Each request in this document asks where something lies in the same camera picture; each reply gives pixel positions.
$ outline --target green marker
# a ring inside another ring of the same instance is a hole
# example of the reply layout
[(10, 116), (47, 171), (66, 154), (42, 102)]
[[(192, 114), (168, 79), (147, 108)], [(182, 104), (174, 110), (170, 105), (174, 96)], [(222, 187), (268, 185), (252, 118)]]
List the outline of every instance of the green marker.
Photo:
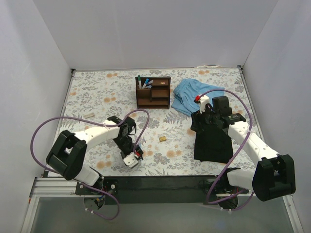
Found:
[(139, 88), (141, 89), (141, 80), (140, 80), (140, 75), (138, 75), (138, 85), (139, 85)]

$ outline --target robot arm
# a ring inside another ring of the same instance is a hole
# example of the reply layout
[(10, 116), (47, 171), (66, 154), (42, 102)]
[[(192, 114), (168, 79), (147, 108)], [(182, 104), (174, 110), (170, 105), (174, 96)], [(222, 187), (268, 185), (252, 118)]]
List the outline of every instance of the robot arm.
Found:
[[(115, 125), (121, 122), (116, 116), (109, 117), (104, 125)], [(90, 129), (71, 133), (62, 131), (55, 141), (46, 162), (66, 180), (78, 180), (90, 186), (101, 184), (101, 174), (84, 165), (85, 153), (98, 144), (113, 139), (121, 149), (121, 157), (130, 168), (135, 167), (142, 158), (143, 152), (134, 144), (129, 134), (135, 130), (136, 124), (128, 117), (125, 122), (117, 127), (92, 127)]]
[[(232, 114), (227, 97), (216, 97), (212, 101), (214, 107), (209, 104), (207, 96), (196, 98), (195, 102), (200, 104), (200, 110), (191, 115), (191, 127), (198, 131), (205, 124), (217, 125), (241, 145), (248, 133), (245, 118), (240, 114)], [(225, 175), (230, 186), (252, 190), (261, 201), (295, 192), (294, 161), (291, 156), (280, 155), (252, 132), (243, 149), (253, 161), (256, 170), (229, 168)]]

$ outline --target cable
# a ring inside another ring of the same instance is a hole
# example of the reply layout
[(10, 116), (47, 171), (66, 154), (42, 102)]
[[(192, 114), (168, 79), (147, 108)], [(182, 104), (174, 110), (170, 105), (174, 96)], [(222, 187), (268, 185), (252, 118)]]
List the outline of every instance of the cable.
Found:
[[(123, 119), (120, 123), (118, 123), (118, 124), (116, 124), (116, 125), (104, 125), (104, 124), (101, 124), (101, 123), (96, 123), (96, 122), (92, 122), (92, 121), (89, 121), (89, 120), (84, 120), (84, 119), (80, 119), (80, 118), (76, 118), (76, 117), (71, 117), (71, 116), (57, 116), (57, 117), (53, 117), (53, 118), (51, 118), (51, 119), (48, 119), (48, 120), (44, 121), (42, 124), (40, 124), (40, 125), (36, 128), (36, 130), (35, 130), (35, 132), (34, 132), (32, 138), (31, 138), (31, 141), (30, 141), (30, 154), (31, 154), (32, 158), (34, 159), (34, 161), (35, 161), (38, 165), (40, 165), (41, 167), (43, 167), (44, 169), (46, 169), (46, 170), (48, 170), (48, 171), (51, 171), (51, 172), (54, 172), (54, 173), (58, 173), (58, 172), (55, 171), (54, 169), (51, 169), (51, 168), (45, 166), (44, 164), (42, 164), (42, 163), (36, 158), (36, 156), (35, 156), (35, 153), (34, 153), (34, 140), (35, 140), (36, 134), (37, 134), (38, 131), (42, 128), (42, 126), (44, 126), (45, 124), (49, 123), (50, 121), (57, 120), (57, 119), (71, 119), (71, 120), (82, 121), (82, 122), (85, 122), (85, 123), (88, 123), (88, 124), (97, 125), (97, 126), (101, 126), (101, 127), (117, 127), (117, 126), (123, 124), (123, 123), (125, 122), (125, 120), (127, 119), (127, 117), (128, 117), (130, 114), (132, 114), (132, 113), (134, 113), (134, 112), (138, 112), (138, 111), (142, 111), (142, 112), (145, 112), (145, 113), (147, 114), (147, 121), (146, 121), (146, 123), (145, 123), (143, 129), (141, 130), (141, 132), (140, 132), (138, 138), (136, 139), (135, 144), (134, 144), (133, 152), (136, 153), (136, 150), (135, 150), (136, 145), (138, 144), (139, 139), (141, 138), (142, 134), (144, 133), (145, 129), (147, 128), (147, 125), (148, 125), (149, 119), (150, 119), (150, 116), (149, 116), (148, 111), (146, 111), (146, 110), (144, 110), (144, 109), (136, 109), (136, 110), (133, 110), (133, 111), (129, 112), (129, 113), (124, 117), (124, 119)], [(105, 195), (111, 197), (111, 198), (116, 202), (116, 204), (117, 204), (117, 206), (118, 206), (117, 213), (116, 213), (116, 215), (113, 216), (113, 217), (106, 217), (106, 216), (104, 216), (104, 215), (102, 215), (102, 214), (100, 214), (100, 213), (98, 213), (98, 212), (96, 212), (96, 211), (93, 211), (93, 210), (91, 210), (91, 209), (88, 209), (88, 208), (87, 208), (87, 210), (89, 210), (90, 212), (92, 212), (92, 213), (94, 213), (94, 214), (96, 214), (96, 215), (98, 215), (98, 216), (100, 216), (100, 217), (102, 217), (102, 218), (104, 218), (104, 219), (107, 219), (107, 220), (113, 220), (113, 219), (115, 219), (115, 218), (118, 216), (118, 214), (119, 214), (119, 212), (120, 212), (120, 204), (119, 204), (118, 200), (117, 200), (113, 195), (111, 195), (110, 193), (107, 193), (107, 192), (105, 192), (105, 191), (103, 191), (103, 190), (100, 190), (100, 189), (97, 189), (97, 188), (93, 188), (92, 186), (89, 186), (89, 185), (87, 185), (86, 183), (81, 183), (81, 184), (82, 184), (83, 186), (89, 188), (89, 189), (92, 189), (92, 190), (97, 191), (97, 192), (101, 192), (101, 193), (103, 193), (103, 194), (105, 194)]]
[[(227, 92), (227, 93), (230, 93), (232, 95), (234, 95), (240, 102), (241, 104), (243, 105), (243, 107), (245, 108), (247, 114), (248, 114), (248, 117), (249, 117), (249, 121), (250, 121), (250, 125), (249, 125), (249, 130), (252, 130), (252, 127), (253, 127), (253, 119), (252, 119), (252, 116), (251, 116), (251, 113), (249, 112), (246, 104), (243, 102), (243, 100), (238, 96), (236, 95), (235, 93), (233, 93), (232, 91), (228, 91), (228, 90), (222, 90), (222, 89), (213, 89), (213, 90), (210, 90), (210, 91), (207, 91), (203, 94), (200, 95), (200, 98), (210, 92), (213, 92), (213, 91), (224, 91), (224, 92)], [(224, 201), (224, 200), (227, 200), (227, 199), (230, 199), (230, 198), (234, 198), (236, 197), (238, 194), (242, 193), (243, 191), (245, 191), (245, 189), (235, 193), (234, 195), (230, 195), (228, 197), (225, 197), (225, 198), (222, 198), (220, 200), (216, 200), (216, 201), (211, 201), (209, 202), (209, 197), (210, 197), (210, 194), (211, 192), (213, 191), (215, 185), (217, 184), (217, 182), (219, 181), (219, 179), (222, 177), (222, 175), (225, 173), (225, 171), (227, 170), (227, 168), (230, 166), (230, 164), (232, 163), (232, 161), (235, 159), (235, 157), (237, 157), (237, 155), (240, 153), (240, 151), (242, 150), (243, 146), (245, 145), (247, 139), (249, 138), (249, 135), (250, 135), (250, 132), (248, 132), (246, 134), (246, 137), (245, 139), (243, 140), (243, 142), (241, 143), (240, 147), (238, 148), (238, 150), (234, 153), (234, 155), (232, 156), (232, 158), (229, 160), (229, 162), (226, 164), (226, 166), (223, 168), (223, 170), (220, 172), (220, 174), (217, 176), (216, 180), (213, 182), (212, 186), (210, 187), (210, 189), (208, 190), (208, 193), (207, 193), (207, 203), (208, 204), (217, 204), (221, 201)], [(241, 208), (243, 208), (251, 199), (251, 197), (253, 196), (254, 193), (251, 194), (249, 200), (247, 200), (247, 202), (245, 204), (243, 204), (242, 206), (236, 208), (235, 210), (239, 210)]]

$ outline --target blue marker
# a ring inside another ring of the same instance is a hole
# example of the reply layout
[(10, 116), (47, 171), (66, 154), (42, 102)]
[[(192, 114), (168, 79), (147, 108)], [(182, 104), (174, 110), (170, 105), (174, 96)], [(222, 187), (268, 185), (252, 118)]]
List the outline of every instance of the blue marker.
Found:
[(147, 83), (148, 83), (149, 79), (146, 79), (145, 83), (144, 83), (144, 86), (142, 86), (142, 89), (145, 89)]

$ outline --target gray floor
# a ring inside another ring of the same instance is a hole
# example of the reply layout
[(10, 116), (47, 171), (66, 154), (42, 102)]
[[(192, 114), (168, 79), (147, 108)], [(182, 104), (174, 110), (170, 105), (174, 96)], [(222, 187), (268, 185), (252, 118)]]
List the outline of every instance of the gray floor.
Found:
[[(112, 216), (115, 210), (115, 205), (107, 205), (101, 212)], [(122, 204), (119, 217), (113, 221), (84, 211), (82, 198), (40, 198), (32, 232), (291, 233), (293, 229), (282, 198), (268, 202), (253, 198), (247, 208), (232, 214), (200, 203)]]

